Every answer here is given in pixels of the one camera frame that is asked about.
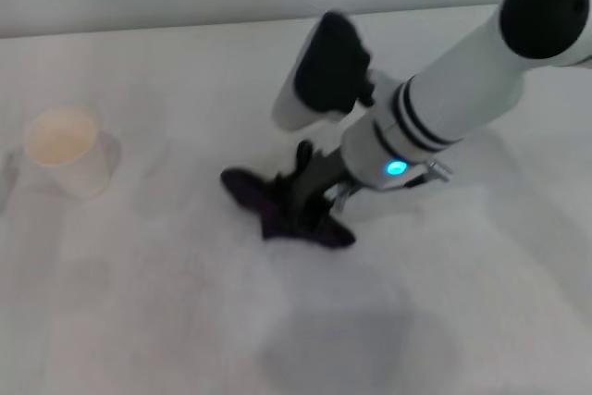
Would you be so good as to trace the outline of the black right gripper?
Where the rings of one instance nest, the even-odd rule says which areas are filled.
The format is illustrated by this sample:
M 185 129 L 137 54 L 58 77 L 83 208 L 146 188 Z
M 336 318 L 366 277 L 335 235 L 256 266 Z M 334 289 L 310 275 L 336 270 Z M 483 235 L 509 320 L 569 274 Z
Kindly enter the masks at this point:
M 294 174 L 288 191 L 288 208 L 297 222 L 320 222 L 336 201 L 327 198 L 326 192 L 351 178 L 339 147 L 324 154 L 310 140 L 303 140 L 297 146 Z

